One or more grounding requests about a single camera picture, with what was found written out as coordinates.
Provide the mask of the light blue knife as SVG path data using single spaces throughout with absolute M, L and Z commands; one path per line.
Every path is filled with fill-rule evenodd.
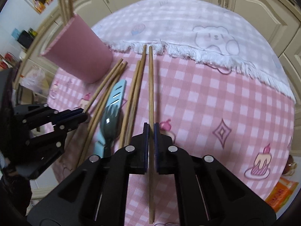
M 100 120 L 100 130 L 97 134 L 97 142 L 94 145 L 94 154 L 101 158 L 109 157 L 112 153 L 112 145 L 117 138 L 119 130 L 119 116 L 123 103 L 126 80 L 118 81 L 112 88 L 106 106 Z

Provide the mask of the pink checkered tablecloth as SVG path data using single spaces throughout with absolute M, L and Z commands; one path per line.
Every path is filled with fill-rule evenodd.
M 113 53 L 107 73 L 121 58 L 128 63 L 122 75 L 127 82 L 122 103 L 126 110 L 143 48 L 139 53 L 120 52 L 103 43 Z M 189 154 L 217 158 L 254 193 L 266 199 L 289 157 L 295 101 L 263 81 L 233 69 L 189 57 L 157 54 L 154 50 L 153 54 L 155 121 L 160 128 Z M 58 68 L 48 103 L 59 111 L 85 108 L 107 74 L 88 84 Z

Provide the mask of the wooden chopstick pair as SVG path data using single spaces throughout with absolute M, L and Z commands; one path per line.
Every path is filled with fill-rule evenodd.
M 125 133 L 126 136 L 125 136 L 124 146 L 127 146 L 130 144 L 132 134 L 133 134 L 135 118 L 136 118 L 136 111 L 137 111 L 137 106 L 138 106 L 138 101 L 139 101 L 138 99 L 139 99 L 139 94 L 140 94 L 140 89 L 141 89 L 141 82 L 142 82 L 142 78 L 143 78 L 144 66 L 145 66 L 145 61 L 146 61 L 146 48 L 147 48 L 147 46 L 144 45 L 142 58 L 140 60 L 138 76 L 137 76 L 134 93 L 133 93 L 133 100 L 132 100 L 132 104 L 131 104 L 128 128 L 127 128 L 127 132 Z
M 121 149 L 123 147 L 124 141 L 125 141 L 127 126 L 128 126 L 128 118 L 130 116 L 131 102 L 132 102 L 132 99 L 133 99 L 136 80 L 137 80 L 138 73 L 139 73 L 140 62 L 141 62 L 140 60 L 137 61 L 136 69 L 135 69 L 134 76 L 133 76 L 133 79 L 132 79 L 132 82 L 131 82 L 130 91 L 128 93 L 127 107 L 126 107 L 126 110 L 125 110 L 125 114 L 124 114 L 123 121 L 122 121 L 122 126 L 121 126 L 121 133 L 120 133 L 119 146 L 118 146 L 119 149 Z

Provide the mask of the pink utensil cup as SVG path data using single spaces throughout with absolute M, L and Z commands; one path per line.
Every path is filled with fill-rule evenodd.
M 77 14 L 41 55 L 88 84 L 100 80 L 113 61 L 111 50 Z

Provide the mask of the orange snack bag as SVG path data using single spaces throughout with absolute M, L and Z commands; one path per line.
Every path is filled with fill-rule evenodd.
M 274 209 L 275 213 L 277 213 L 286 204 L 298 184 L 299 182 L 280 177 L 265 201 Z

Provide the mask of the dark green spoon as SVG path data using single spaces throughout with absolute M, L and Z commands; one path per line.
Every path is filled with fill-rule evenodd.
M 104 144 L 104 157 L 111 156 L 112 143 L 117 137 L 118 123 L 119 123 L 120 108 L 117 106 L 107 106 L 104 110 L 100 127 L 102 129 L 102 135 L 105 139 Z

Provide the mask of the wooden chopstick in cup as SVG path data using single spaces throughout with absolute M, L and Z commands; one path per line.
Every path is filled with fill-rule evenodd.
M 63 24 L 66 26 L 68 19 L 67 19 L 67 13 L 66 13 L 66 3 L 65 0 L 59 0 L 59 7 L 60 7 L 60 12 L 61 12 L 61 17 Z

